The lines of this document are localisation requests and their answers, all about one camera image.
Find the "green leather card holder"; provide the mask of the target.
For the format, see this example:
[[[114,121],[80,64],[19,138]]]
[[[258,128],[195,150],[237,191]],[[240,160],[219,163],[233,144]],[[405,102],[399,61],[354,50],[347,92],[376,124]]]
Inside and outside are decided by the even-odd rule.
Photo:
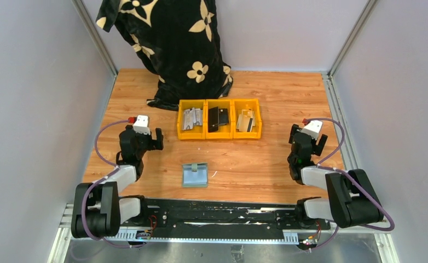
[[[188,163],[182,165],[182,187],[197,188],[208,186],[207,163]]]

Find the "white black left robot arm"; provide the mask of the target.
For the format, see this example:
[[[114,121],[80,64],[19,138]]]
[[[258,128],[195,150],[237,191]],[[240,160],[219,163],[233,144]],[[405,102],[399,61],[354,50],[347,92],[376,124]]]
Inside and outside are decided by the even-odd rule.
[[[114,169],[101,179],[77,185],[71,221],[74,238],[112,237],[127,221],[136,226],[155,225],[156,217],[149,213],[144,196],[120,195],[140,179],[144,154],[163,150],[162,130],[156,128],[155,134],[156,137],[152,137],[147,127],[127,125],[119,134],[120,151]]]

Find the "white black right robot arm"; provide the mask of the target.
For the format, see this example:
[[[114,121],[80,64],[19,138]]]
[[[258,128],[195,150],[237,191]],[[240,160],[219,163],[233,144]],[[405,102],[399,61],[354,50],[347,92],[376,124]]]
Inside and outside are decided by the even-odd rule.
[[[317,165],[313,156],[320,156],[327,135],[321,135],[321,121],[311,121],[304,127],[293,124],[287,157],[291,178],[300,185],[318,187],[327,191],[327,198],[300,199],[294,220],[300,228],[309,228],[317,219],[332,221],[340,228],[368,226],[381,222],[384,214],[381,204],[362,169],[336,171]]]

